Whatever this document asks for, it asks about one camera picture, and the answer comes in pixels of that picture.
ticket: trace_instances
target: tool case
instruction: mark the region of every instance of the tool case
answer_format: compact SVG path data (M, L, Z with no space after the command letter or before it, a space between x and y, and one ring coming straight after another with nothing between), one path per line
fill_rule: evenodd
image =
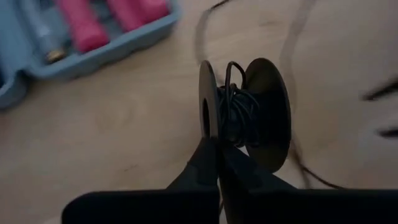
M102 65L112 63L132 52L154 45L167 37L181 15L177 0L169 0L169 14L136 30L124 32L112 15L105 0L91 0L90 4L110 39L109 43L81 53L72 44L68 25L52 0L40 1L42 17L62 41L67 56L47 64L32 38L26 18L21 11L21 0L0 1L0 109L23 99L27 85L23 76L36 79L68 80L93 73Z

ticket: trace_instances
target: table surface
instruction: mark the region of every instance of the table surface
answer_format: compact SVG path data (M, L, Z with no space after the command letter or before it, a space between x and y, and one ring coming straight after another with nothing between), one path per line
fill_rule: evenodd
M94 190L159 189L200 140L195 26L216 0L183 0L182 20L157 45L88 77L34 84L0 115L0 223L58 223ZM208 60L258 57L282 72L305 162L346 187L397 188L398 98L361 96L398 71L396 0L231 1L210 18ZM277 175L302 181L287 160ZM313 183L316 187L322 184Z

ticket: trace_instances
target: red tool handle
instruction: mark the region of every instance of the red tool handle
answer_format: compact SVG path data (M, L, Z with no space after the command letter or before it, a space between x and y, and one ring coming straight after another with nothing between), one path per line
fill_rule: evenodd
M129 32L144 25L141 10L133 7L131 0L107 0L108 6L124 32Z
M138 1L145 15L146 22L153 22L169 14L168 0L131 0Z
M89 0L57 0L57 5L69 23L73 43L80 52L89 52L109 42L90 9Z

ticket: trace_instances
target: cable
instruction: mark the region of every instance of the cable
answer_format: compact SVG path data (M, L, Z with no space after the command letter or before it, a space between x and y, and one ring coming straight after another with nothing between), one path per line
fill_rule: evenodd
M231 83L232 67L236 67L241 73L242 89ZM223 138L236 147L257 146L259 142L259 133L254 128L254 112L259 110L260 104L246 88L246 73L243 68L236 62L228 63L225 85L218 88L218 96Z
M211 6L209 9L205 10L202 13L202 15L200 16L199 22L195 29L195 46L194 46L195 59L196 59L198 65L200 65L202 61L207 60L207 56L206 56L205 49L204 49L207 20L213 11L215 11L220 6L223 6L224 4L226 4L230 1L231 0L220 1L219 3L215 4L214 6ZM223 80L219 76L216 76L216 81L217 81L217 84L222 85Z
M205 10L203 14L200 17L200 20L197 24L196 31L195 31L195 58L197 60L197 64L201 64L203 60L206 60L206 55L204 53L204 38L205 38L205 30L207 27L207 20L209 15L216 9L218 9L220 6L225 5L226 3L230 2L231 0L223 0L214 6L211 6L209 9ZM308 19L308 14L311 11L312 7L314 6L316 0L303 0L302 5L300 9L298 10L296 20L295 22L290 26L289 29L289 34L288 37L284 43L284 46L282 47L282 52L280 54L279 60L282 62L282 64L287 67L287 73L290 76L290 81L292 82L292 87L293 89L293 95L296 95L296 87L295 87L295 79L292 75L292 54L294 52L295 45L297 43L298 37L303 30L304 25L306 24L306 21ZM243 78L243 83L242 87L243 89L240 90L237 88L236 84L232 83L230 84L231 81L231 69L232 67L236 67ZM220 77L216 77L216 81L219 85L222 85L222 81ZM248 124L252 125L253 118L252 118L252 113L253 110L257 109L259 107L258 102L256 99L254 99L249 92L245 91L246 88L246 74L243 70L243 68L237 64L236 62L230 62L227 66L226 69L226 78L225 78L225 84L221 88L218 88L218 92L221 95L220 99L220 110L221 110L221 123L223 126L223 129L226 130L228 127L228 122L231 119L231 108L234 108L238 120L241 123L241 126L243 127L242 130L237 133L238 135L234 136L233 143L237 147L241 147L245 144L255 144L256 141L258 141L258 133L256 132L250 132L248 127ZM251 102L251 107L247 108L244 104L247 104L247 101ZM319 182L325 184L328 187L334 188L334 189L347 189L345 187L341 187L339 185L332 184L318 175L316 173L312 172L308 167L306 167L303 163L300 151L301 148L297 145L298 143L295 141L292 141L292 144L294 147L292 148L292 157L295 161L295 163L298 165L298 168L300 169L301 176L303 178L305 187L308 189L311 189L311 183L308 178L308 175L312 176L314 179L318 180ZM221 202L220 205L220 212L223 208L223 202Z

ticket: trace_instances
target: black spool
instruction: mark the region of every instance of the black spool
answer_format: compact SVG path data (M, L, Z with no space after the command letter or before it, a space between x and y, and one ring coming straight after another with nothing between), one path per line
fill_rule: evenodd
M256 142L246 138L243 141L244 145L250 157L258 164L270 172L276 172L286 160L291 140L290 105L286 87L276 66L267 59L255 59L244 73L246 86L243 81L241 89L244 93L249 93L255 101L250 100L251 98L246 94L236 94L234 97L239 98L237 103L247 110L237 111L237 107L235 109L230 107L232 115L228 119L225 116L224 102L227 87L217 87L210 63L202 62L199 78L202 136L220 141L233 141L240 147L242 145L234 141L237 132L248 133L249 138L258 135ZM245 121L237 119L237 114L245 117Z

